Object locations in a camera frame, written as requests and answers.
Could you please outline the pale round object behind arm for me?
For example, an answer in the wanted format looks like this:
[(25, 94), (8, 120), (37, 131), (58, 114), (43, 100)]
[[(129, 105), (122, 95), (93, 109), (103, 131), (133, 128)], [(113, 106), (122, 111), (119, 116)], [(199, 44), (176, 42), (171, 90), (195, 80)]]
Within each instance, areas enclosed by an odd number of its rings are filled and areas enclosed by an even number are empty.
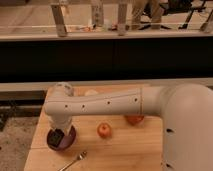
[(93, 96), (93, 95), (97, 95), (97, 94), (99, 94), (98, 91), (96, 91), (94, 89), (90, 89), (90, 90), (87, 90), (84, 95), (85, 96)]

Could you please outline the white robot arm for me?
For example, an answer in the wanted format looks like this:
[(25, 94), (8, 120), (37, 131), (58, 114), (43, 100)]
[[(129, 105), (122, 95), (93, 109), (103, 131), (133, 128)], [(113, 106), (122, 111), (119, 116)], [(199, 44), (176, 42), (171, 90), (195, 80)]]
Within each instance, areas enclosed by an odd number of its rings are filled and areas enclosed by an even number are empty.
[(200, 84), (150, 86), (76, 96), (57, 83), (44, 102), (51, 125), (72, 116), (148, 115), (162, 119), (162, 171), (213, 171), (213, 90)]

